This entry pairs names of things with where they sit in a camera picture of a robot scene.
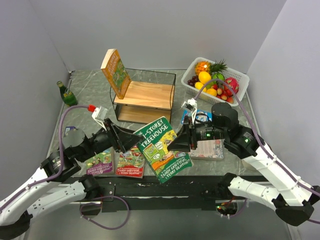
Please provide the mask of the green 104-Storey Treehouse book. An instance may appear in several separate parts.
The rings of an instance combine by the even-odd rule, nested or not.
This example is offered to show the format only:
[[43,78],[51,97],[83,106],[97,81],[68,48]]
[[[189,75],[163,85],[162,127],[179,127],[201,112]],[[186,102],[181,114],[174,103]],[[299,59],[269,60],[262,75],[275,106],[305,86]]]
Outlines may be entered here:
[[134,134],[142,137],[137,148],[160,183],[167,182],[182,170],[193,166],[188,153],[168,150],[177,134],[165,116],[146,124]]

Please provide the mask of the orange Treehouse book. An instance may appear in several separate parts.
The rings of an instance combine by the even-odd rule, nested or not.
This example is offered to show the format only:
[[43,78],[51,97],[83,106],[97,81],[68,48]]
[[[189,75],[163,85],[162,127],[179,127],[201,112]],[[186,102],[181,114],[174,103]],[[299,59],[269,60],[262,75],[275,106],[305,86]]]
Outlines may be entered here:
[[100,67],[115,95],[124,99],[131,83],[131,78],[116,48],[108,49]]

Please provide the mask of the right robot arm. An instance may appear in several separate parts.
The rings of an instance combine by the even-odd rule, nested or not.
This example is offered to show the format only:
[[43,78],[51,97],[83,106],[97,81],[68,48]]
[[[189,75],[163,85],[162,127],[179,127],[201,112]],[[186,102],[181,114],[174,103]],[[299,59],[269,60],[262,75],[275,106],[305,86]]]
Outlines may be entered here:
[[192,98],[181,107],[191,115],[184,117],[168,150],[189,153],[197,149],[200,141],[223,140],[230,153],[254,167],[271,184],[267,187],[226,173],[213,190],[214,195],[226,200],[235,196],[260,203],[292,226],[311,220],[313,205],[320,200],[319,186],[302,181],[285,166],[255,129],[239,123],[235,109],[226,102],[216,103],[211,108],[212,120],[197,123],[197,102]]

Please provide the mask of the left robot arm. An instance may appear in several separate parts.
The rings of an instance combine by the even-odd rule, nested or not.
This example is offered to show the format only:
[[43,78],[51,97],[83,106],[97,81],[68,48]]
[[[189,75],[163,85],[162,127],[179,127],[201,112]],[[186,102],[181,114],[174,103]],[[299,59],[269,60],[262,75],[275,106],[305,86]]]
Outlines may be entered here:
[[93,201],[98,197],[99,184],[90,174],[84,174],[62,191],[50,195],[45,193],[77,173],[81,169],[79,162],[85,162],[109,148],[125,153],[143,140],[143,136],[115,125],[108,118],[103,125],[90,138],[77,128],[61,136],[59,149],[52,152],[22,186],[0,202],[1,239],[10,240],[20,236],[29,229],[36,217],[68,203]]

